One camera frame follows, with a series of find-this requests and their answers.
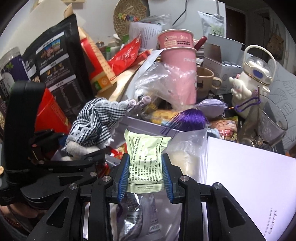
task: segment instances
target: purple pen cap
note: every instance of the purple pen cap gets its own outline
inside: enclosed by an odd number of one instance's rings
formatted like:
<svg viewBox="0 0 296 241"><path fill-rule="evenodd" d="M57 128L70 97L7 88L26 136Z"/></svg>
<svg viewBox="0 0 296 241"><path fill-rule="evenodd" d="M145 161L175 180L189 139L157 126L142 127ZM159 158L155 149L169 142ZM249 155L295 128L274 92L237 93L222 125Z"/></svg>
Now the purple pen cap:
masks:
<svg viewBox="0 0 296 241"><path fill-rule="evenodd" d="M134 107L134 106L136 106L136 104L137 104L137 101L134 100L134 99L131 99L131 100L129 100L129 102L128 102L129 107Z"/></svg>
<svg viewBox="0 0 296 241"><path fill-rule="evenodd" d="M149 95L146 95L142 98L142 101L144 102L144 104L150 104L151 97Z"/></svg>

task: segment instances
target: pink paper cup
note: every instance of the pink paper cup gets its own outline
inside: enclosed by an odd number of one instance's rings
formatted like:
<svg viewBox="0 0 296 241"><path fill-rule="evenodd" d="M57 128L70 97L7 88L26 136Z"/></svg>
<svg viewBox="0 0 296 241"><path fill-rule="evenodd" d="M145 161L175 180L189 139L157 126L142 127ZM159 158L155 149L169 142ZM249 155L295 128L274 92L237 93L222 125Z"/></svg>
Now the pink paper cup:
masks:
<svg viewBox="0 0 296 241"><path fill-rule="evenodd" d="M173 47L161 52L161 59L164 64L175 66L183 73L175 83L175 89L182 101L182 104L191 105L196 102L196 49L190 47Z"/></svg>
<svg viewBox="0 0 296 241"><path fill-rule="evenodd" d="M158 36L161 49L171 47L193 48L193 33L186 29L169 29L162 31Z"/></svg>

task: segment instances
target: glass rim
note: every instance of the glass rim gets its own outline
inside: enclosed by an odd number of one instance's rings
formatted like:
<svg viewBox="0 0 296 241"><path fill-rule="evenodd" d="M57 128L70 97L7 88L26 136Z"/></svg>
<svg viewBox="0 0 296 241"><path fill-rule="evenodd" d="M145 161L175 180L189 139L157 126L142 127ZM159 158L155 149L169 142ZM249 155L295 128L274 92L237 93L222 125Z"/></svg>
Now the glass rim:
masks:
<svg viewBox="0 0 296 241"><path fill-rule="evenodd" d="M275 124L277 127L279 127L280 129L282 129L283 131L286 131L286 130L288 130L288 128L289 128L289 125L288 125L288 121L287 121L287 118L286 118L286 116L284 115L284 113L283 113L283 111L281 110L281 108L276 104L276 103L274 103L271 99L269 99L267 96L265 96L265 95L262 95L262 94L260 94L260 98L261 98L261 96L263 96L264 98L267 98L269 101L271 101L273 104L275 104L277 107L278 107L278 109L280 110L280 112L283 114L283 117L285 118L285 121L286 121L286 123L287 123L287 128L282 128L282 127L280 127L278 124L276 124L272 119L270 119L270 117L265 113L265 111L261 108L261 106L260 106L260 104L262 103L260 103L259 105L258 105L258 107L259 107L259 109L264 113L264 115L273 123L273 124Z"/></svg>

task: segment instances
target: beige mug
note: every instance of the beige mug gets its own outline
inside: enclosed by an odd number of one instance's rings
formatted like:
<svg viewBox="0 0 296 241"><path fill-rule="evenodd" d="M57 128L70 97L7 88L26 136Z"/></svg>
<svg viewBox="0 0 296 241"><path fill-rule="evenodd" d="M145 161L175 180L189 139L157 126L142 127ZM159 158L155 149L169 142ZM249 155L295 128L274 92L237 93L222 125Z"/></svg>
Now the beige mug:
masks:
<svg viewBox="0 0 296 241"><path fill-rule="evenodd" d="M220 78L214 77L214 73L211 70L199 66L196 70L197 77L195 88L198 99L207 97L211 88L216 90L220 89L222 80Z"/></svg>

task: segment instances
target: black package bag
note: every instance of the black package bag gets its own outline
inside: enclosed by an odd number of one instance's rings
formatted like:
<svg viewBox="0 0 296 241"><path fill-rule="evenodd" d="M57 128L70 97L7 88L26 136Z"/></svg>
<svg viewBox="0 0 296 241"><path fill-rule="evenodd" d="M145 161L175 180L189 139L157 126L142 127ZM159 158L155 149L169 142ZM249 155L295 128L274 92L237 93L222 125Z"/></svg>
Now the black package bag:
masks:
<svg viewBox="0 0 296 241"><path fill-rule="evenodd" d="M76 15L41 34L23 59L32 81L40 81L54 95L71 123L93 93L80 44Z"/></svg>

